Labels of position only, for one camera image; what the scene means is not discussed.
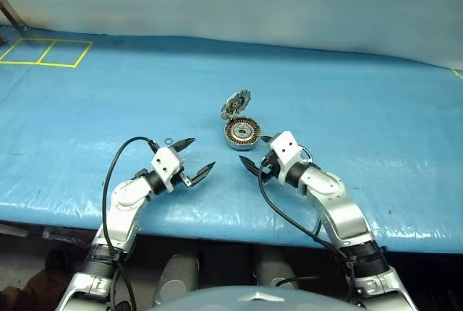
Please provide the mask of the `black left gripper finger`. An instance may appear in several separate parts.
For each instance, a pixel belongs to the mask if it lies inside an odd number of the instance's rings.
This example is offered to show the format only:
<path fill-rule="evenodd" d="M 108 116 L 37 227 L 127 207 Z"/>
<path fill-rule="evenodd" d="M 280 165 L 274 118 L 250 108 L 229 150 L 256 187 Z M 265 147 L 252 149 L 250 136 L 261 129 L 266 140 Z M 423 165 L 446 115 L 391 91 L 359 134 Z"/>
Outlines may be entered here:
<path fill-rule="evenodd" d="M 187 138 L 187 139 L 183 139 L 183 140 L 180 140 L 180 141 L 177 141 L 177 142 L 173 143 L 171 145 L 171 148 L 179 153 L 180 151 L 186 149 L 194 141 L 195 141 L 195 138 L 192 138 L 192 137 Z"/>
<path fill-rule="evenodd" d="M 195 186 L 196 184 L 201 182 L 204 178 L 206 178 L 207 175 L 209 174 L 209 172 L 211 171 L 211 169 L 214 167 L 215 163 L 216 162 L 214 161 L 214 162 L 211 162 L 211 163 L 207 164 L 206 166 L 202 167 L 197 172 L 197 174 L 191 179 L 191 185 Z"/>

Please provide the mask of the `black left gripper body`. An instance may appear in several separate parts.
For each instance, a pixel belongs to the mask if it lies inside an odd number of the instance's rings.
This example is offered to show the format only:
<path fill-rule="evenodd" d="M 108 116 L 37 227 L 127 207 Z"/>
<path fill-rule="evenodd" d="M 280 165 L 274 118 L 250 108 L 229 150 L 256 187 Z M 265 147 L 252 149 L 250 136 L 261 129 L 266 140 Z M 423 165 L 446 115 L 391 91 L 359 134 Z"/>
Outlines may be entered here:
<path fill-rule="evenodd" d="M 169 189 L 174 189 L 178 184 L 183 184 L 186 187 L 192 186 L 192 180 L 184 172 L 183 166 L 174 169 L 169 175 Z"/>

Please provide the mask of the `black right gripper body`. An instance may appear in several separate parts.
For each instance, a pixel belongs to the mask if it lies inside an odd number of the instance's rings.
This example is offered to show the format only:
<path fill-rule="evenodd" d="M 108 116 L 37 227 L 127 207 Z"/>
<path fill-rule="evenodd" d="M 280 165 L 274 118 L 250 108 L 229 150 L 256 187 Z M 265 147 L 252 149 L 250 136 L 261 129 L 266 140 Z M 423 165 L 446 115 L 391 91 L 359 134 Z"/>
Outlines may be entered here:
<path fill-rule="evenodd" d="M 275 153 L 267 153 L 260 164 L 262 183 L 266 184 L 271 178 L 278 178 L 280 165 L 278 156 Z"/>

